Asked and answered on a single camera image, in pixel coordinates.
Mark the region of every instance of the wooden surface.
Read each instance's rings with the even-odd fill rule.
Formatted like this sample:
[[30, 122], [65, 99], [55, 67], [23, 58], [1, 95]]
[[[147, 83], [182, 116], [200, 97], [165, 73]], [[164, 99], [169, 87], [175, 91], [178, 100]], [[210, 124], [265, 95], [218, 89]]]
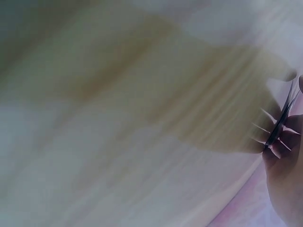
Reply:
[[252, 122], [284, 95], [268, 79], [300, 70], [281, 55], [293, 4], [234, 43], [144, 1], [2, 4], [3, 226], [207, 225], [260, 163]]

